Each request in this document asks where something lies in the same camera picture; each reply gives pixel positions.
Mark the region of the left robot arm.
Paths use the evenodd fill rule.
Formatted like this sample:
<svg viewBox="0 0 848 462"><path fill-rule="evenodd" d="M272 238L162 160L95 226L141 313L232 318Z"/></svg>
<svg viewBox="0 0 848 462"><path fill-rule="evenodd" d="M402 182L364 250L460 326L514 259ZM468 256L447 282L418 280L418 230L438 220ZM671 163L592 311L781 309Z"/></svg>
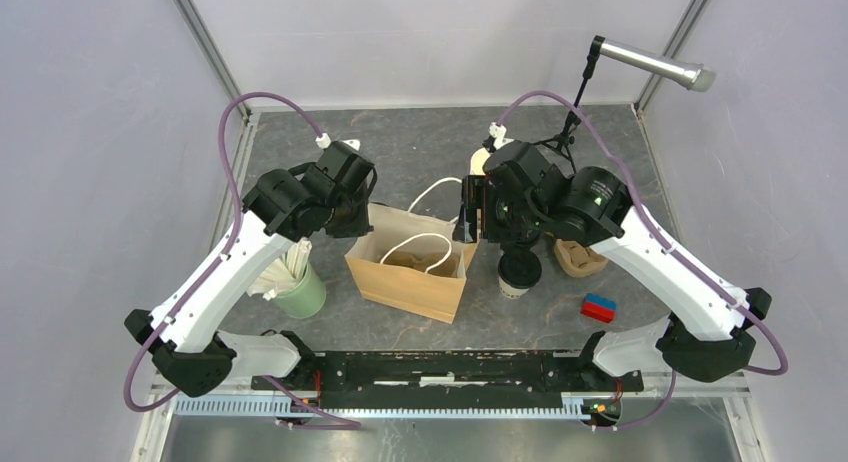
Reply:
<svg viewBox="0 0 848 462"><path fill-rule="evenodd" d="M368 198L377 176L356 139L322 143L315 162L262 175L242 200L232 227L201 266L152 311L135 309L124 325L158 372L188 397L222 382L273 376L306 387L313 361L285 335L220 330L224 317L259 275L313 233L356 238L370 230Z"/></svg>

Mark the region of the white paper cup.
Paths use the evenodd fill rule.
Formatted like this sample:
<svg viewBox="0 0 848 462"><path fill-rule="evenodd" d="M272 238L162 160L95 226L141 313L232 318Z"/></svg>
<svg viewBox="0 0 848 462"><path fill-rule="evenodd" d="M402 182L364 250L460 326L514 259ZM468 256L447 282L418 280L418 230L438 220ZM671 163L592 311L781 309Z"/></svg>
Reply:
<svg viewBox="0 0 848 462"><path fill-rule="evenodd" d="M500 293L510 299L518 299L524 296L528 291L529 287L525 287L523 285L513 286L504 279L499 280L499 289Z"/></svg>

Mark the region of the brown paper bag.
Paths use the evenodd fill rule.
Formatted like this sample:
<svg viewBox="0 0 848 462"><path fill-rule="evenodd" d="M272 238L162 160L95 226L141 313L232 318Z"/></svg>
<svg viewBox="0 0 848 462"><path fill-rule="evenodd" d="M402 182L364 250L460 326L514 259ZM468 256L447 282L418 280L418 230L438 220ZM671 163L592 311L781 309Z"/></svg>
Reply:
<svg viewBox="0 0 848 462"><path fill-rule="evenodd" d="M368 205L373 230L358 238L345 255L364 299L445 323L454 321L477 245L452 240L454 220L418 215L413 208L439 185L459 181L456 177L437 180L405 209L378 203ZM395 251L416 255L442 253L443 257L430 268L457 254L459 267L455 277L438 277L384 264Z"/></svg>

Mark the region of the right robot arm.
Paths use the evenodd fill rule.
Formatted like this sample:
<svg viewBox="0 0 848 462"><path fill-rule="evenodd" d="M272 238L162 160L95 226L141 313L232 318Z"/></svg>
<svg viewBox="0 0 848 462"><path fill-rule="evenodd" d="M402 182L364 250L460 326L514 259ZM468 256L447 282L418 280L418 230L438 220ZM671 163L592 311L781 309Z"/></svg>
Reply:
<svg viewBox="0 0 848 462"><path fill-rule="evenodd" d="M707 268L610 171L586 166L565 175L534 145L511 142L489 153L481 173L461 184L453 237L499 244L505 285L526 290L539 282L532 246L549 234L615 263L668 308L648 325L595 334L577 364L585 387L602 390L637 370L668 368L709 383L750 368L751 328L767 315L770 295Z"/></svg>

